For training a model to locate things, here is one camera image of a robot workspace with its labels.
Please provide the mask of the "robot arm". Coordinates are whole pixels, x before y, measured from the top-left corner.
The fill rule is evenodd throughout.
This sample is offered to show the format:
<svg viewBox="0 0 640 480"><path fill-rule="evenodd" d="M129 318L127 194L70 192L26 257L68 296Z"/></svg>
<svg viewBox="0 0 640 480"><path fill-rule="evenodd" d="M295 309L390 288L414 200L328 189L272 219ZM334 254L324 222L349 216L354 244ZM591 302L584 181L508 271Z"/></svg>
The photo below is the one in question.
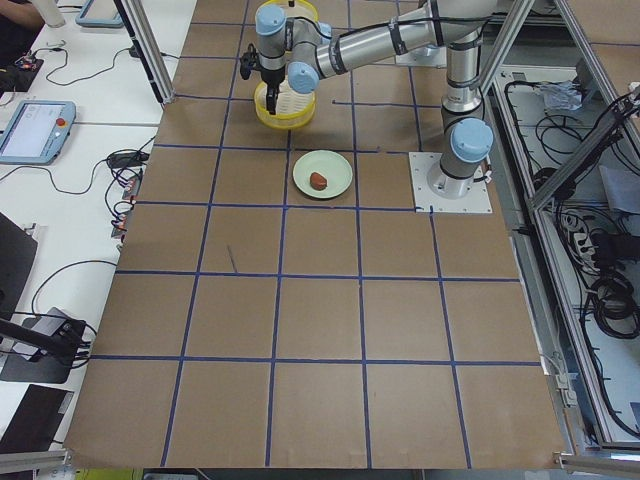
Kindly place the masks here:
<svg viewBox="0 0 640 480"><path fill-rule="evenodd" d="M473 32L447 47L447 90L442 98L444 148L435 167L435 192L451 200L467 195L494 142L483 119L484 100L475 82L480 74L481 41Z"/></svg>
<svg viewBox="0 0 640 480"><path fill-rule="evenodd" d="M334 34L332 27L303 16L289 16L277 4L264 4L255 14L257 42L240 59L247 80L260 73L267 86L266 108L276 113L280 85L299 94L314 92L322 79L346 74L420 47L461 45L480 33L494 1L425 1L386 22Z"/></svg>

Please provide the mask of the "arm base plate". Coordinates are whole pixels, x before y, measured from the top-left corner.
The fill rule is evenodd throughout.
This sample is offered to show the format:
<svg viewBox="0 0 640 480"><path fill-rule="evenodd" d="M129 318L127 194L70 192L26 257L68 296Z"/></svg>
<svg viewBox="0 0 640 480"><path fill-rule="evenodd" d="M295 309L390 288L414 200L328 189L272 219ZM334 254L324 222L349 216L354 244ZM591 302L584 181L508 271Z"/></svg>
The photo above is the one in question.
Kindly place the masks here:
<svg viewBox="0 0 640 480"><path fill-rule="evenodd" d="M439 152L410 152L409 165L414 209L421 213L481 214L493 212L487 184L476 168L470 178L458 180L441 169Z"/></svg>
<svg viewBox="0 0 640 480"><path fill-rule="evenodd" d="M445 69L447 66L447 50L445 47L419 47L405 54L396 55L395 64L408 67Z"/></svg>

